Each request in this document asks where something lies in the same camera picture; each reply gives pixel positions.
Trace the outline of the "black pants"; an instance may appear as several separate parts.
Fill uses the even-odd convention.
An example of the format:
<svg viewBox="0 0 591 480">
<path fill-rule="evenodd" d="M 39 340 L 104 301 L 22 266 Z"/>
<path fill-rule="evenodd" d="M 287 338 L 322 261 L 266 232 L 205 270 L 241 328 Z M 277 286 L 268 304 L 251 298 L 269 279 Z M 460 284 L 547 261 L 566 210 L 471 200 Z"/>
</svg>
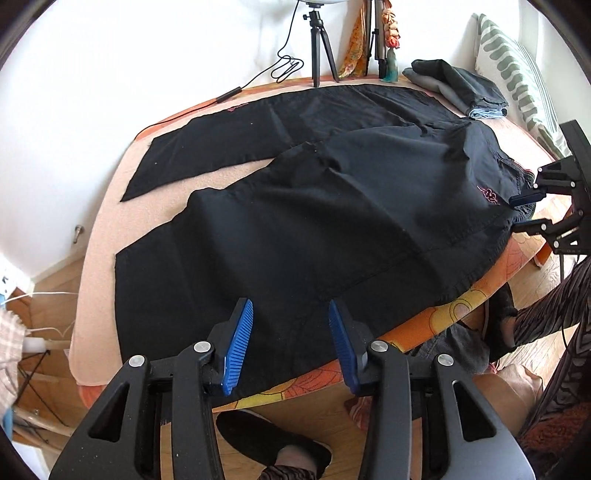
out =
<svg viewBox="0 0 591 480">
<path fill-rule="evenodd" d="M 124 201 L 224 167 L 266 167 L 184 209 L 118 252 L 123 359 L 174 356 L 252 301 L 233 397 L 335 357 L 329 302 L 383 335 L 465 293 L 533 205 L 510 199 L 533 175 L 486 124 L 414 89 L 349 85 L 290 92 L 190 120 L 154 138 Z"/>
</svg>

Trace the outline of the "black slipper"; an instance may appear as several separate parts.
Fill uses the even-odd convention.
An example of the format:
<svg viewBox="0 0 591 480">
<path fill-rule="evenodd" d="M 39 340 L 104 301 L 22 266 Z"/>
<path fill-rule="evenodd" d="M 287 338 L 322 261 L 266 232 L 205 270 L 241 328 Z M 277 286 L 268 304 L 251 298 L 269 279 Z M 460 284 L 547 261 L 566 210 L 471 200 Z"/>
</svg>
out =
<svg viewBox="0 0 591 480">
<path fill-rule="evenodd" d="M 325 444 L 281 429 L 250 410 L 221 412 L 215 419 L 223 440 L 260 465 L 259 479 L 321 479 L 332 463 Z"/>
</svg>

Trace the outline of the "orange braided hanging ornament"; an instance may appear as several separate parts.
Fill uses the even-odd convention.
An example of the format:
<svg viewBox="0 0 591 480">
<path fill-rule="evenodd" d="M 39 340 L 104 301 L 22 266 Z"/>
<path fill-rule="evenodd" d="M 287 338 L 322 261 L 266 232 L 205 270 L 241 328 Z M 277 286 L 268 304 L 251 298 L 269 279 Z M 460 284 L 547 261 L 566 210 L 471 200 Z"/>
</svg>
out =
<svg viewBox="0 0 591 480">
<path fill-rule="evenodd" d="M 383 1 L 381 23 L 383 26 L 386 47 L 394 50 L 399 49 L 401 34 L 391 0 Z"/>
</svg>

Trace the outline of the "orange floral bed sheet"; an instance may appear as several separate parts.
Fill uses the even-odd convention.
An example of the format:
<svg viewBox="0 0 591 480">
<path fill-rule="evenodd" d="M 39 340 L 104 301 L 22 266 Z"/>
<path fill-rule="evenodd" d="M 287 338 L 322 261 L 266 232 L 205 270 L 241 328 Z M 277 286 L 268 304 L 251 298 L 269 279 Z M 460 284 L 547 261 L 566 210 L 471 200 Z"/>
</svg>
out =
<svg viewBox="0 0 591 480">
<path fill-rule="evenodd" d="M 228 109 L 223 109 L 223 110 L 232 110 L 232 109 L 237 109 L 238 107 L 235 108 L 228 108 Z M 545 150 L 543 150 L 538 143 L 536 143 L 536 141 L 531 137 L 531 135 L 529 135 L 528 133 L 526 133 L 523 129 L 521 129 L 520 127 L 514 125 L 511 121 L 506 120 L 506 119 L 499 119 L 499 120 L 485 120 L 484 121 L 485 124 L 489 125 L 495 132 L 501 147 L 503 148 L 503 150 L 505 150 L 507 153 L 509 153 L 509 156 L 511 156 L 512 158 L 516 159 L 516 160 L 523 160 L 524 162 L 521 162 L 520 164 L 526 168 L 526 169 L 530 169 L 530 170 L 534 170 L 535 167 L 541 167 L 543 164 L 545 164 L 546 162 L 551 161 L 551 157 L 549 154 L 546 153 Z M 270 163 L 271 159 L 265 159 L 264 161 L 266 161 L 267 164 Z M 538 264 L 538 266 L 542 266 L 546 263 L 546 261 L 548 260 L 548 258 L 550 257 L 550 246 L 547 246 L 548 244 L 544 241 L 544 245 L 541 251 L 538 252 L 538 254 L 531 260 L 531 264 L 530 266 L 534 265 L 533 261 L 535 260 L 535 262 Z M 294 379 L 290 379 L 286 382 L 277 384 L 276 386 L 273 386 L 273 388 L 267 389 L 266 391 L 263 391 L 263 393 L 257 393 L 256 395 L 250 396 L 250 397 L 246 397 L 245 400 L 238 400 L 235 401 L 233 403 L 230 403 L 229 407 L 221 407 L 218 408 L 217 411 L 219 410 L 224 410 L 224 409 L 228 409 L 230 407 L 255 407 L 255 406 L 262 406 L 262 405 L 266 405 L 266 404 L 270 404 L 270 403 L 274 403 L 274 402 L 280 402 L 283 400 L 288 400 L 290 398 L 297 398 L 300 397 L 302 395 L 308 394 L 308 393 L 312 393 L 318 390 L 321 390 L 322 388 L 325 387 L 329 387 L 331 385 L 337 384 L 337 382 L 339 380 L 342 380 L 341 377 L 341 373 L 338 372 L 338 368 L 337 368 L 337 362 L 329 362 L 327 365 L 322 366 L 318 369 L 312 370 L 311 373 L 305 373 L 304 375 L 295 377 Z M 87 406 L 87 408 L 90 408 L 90 405 L 94 402 L 94 400 L 98 397 L 98 394 L 101 392 L 102 386 L 99 387 L 82 387 L 80 385 L 78 385 L 80 390 L 80 396 L 82 401 L 84 402 L 84 405 Z"/>
</svg>

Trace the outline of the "white power strip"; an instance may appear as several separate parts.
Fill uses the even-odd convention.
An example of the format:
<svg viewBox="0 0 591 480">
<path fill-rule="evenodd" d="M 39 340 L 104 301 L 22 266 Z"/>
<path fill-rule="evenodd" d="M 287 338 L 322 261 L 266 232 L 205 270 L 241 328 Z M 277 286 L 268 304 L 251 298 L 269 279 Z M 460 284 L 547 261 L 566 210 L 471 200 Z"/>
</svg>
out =
<svg viewBox="0 0 591 480">
<path fill-rule="evenodd" d="M 48 343 L 43 338 L 25 336 L 23 339 L 22 352 L 24 354 L 43 354 L 48 350 Z"/>
</svg>

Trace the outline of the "silver folded tripod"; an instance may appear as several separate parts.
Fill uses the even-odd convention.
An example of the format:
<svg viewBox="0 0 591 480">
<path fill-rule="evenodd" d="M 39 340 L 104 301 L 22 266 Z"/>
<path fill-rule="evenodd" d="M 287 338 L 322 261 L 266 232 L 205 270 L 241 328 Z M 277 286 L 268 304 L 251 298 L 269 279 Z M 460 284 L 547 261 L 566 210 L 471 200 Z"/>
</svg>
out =
<svg viewBox="0 0 591 480">
<path fill-rule="evenodd" d="M 378 77 L 384 79 L 387 74 L 386 46 L 382 14 L 385 8 L 383 0 L 369 0 L 366 6 L 366 65 L 365 74 L 370 73 L 372 61 L 378 67 Z"/>
</svg>

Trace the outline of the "teal glass bottle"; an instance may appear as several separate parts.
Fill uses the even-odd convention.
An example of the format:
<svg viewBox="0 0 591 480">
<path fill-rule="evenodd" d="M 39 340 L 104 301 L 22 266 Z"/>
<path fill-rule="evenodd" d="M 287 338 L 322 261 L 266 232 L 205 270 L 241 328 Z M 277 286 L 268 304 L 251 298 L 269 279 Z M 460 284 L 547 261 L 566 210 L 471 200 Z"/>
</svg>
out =
<svg viewBox="0 0 591 480">
<path fill-rule="evenodd" d="M 387 83 L 397 83 L 399 80 L 398 59 L 394 48 L 387 50 L 385 70 L 381 79 Z"/>
</svg>

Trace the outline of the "metal door stopper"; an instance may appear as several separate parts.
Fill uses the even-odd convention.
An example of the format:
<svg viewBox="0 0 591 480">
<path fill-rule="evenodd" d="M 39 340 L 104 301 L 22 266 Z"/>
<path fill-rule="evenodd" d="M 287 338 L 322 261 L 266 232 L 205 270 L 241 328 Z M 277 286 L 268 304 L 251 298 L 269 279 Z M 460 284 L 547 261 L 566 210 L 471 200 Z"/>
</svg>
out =
<svg viewBox="0 0 591 480">
<path fill-rule="evenodd" d="M 84 233 L 85 228 L 83 225 L 76 225 L 74 228 L 74 235 L 73 235 L 73 240 L 72 240 L 72 244 L 76 245 L 81 237 L 81 235 Z"/>
</svg>

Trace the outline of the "patterned trouser leg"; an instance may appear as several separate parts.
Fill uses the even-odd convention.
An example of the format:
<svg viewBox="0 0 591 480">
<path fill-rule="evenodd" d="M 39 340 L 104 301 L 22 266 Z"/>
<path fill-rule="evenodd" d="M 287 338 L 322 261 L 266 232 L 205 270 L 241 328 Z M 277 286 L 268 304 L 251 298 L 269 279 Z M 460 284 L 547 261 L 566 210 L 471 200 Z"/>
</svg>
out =
<svg viewBox="0 0 591 480">
<path fill-rule="evenodd" d="M 539 476 L 590 448 L 590 259 L 544 297 L 519 311 L 515 328 L 526 366 L 543 391 L 517 434 Z"/>
</svg>

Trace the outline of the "green patterned white pillow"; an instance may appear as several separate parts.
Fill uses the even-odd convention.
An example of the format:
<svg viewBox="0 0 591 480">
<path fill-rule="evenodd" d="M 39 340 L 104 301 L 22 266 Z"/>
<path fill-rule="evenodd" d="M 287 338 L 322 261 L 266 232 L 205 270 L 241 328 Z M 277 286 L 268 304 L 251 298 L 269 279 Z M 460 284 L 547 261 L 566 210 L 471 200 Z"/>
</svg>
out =
<svg viewBox="0 0 591 480">
<path fill-rule="evenodd" d="M 554 159 L 571 155 L 551 96 L 528 51 L 487 15 L 477 21 L 475 70 L 493 81 L 508 102 L 507 117 L 526 130 Z"/>
</svg>

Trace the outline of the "orange patterned scarf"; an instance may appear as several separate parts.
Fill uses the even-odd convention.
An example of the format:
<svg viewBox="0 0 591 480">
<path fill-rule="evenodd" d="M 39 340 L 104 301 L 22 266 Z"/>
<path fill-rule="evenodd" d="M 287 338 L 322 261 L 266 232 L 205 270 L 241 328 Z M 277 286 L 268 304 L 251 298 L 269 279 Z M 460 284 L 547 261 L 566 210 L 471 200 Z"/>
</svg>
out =
<svg viewBox="0 0 591 480">
<path fill-rule="evenodd" d="M 367 74 L 367 3 L 363 2 L 349 35 L 345 59 L 339 67 L 339 79 L 360 78 Z"/>
</svg>

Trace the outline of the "folded dark clothes stack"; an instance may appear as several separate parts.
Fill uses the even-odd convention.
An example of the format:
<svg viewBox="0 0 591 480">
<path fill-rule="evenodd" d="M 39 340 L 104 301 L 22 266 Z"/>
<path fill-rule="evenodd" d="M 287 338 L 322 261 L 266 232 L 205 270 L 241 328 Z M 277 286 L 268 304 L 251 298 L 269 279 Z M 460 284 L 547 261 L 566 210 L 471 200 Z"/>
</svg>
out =
<svg viewBox="0 0 591 480">
<path fill-rule="evenodd" d="M 403 74 L 412 83 L 442 95 L 469 118 L 496 119 L 508 113 L 509 104 L 493 81 L 443 59 L 415 60 Z"/>
</svg>

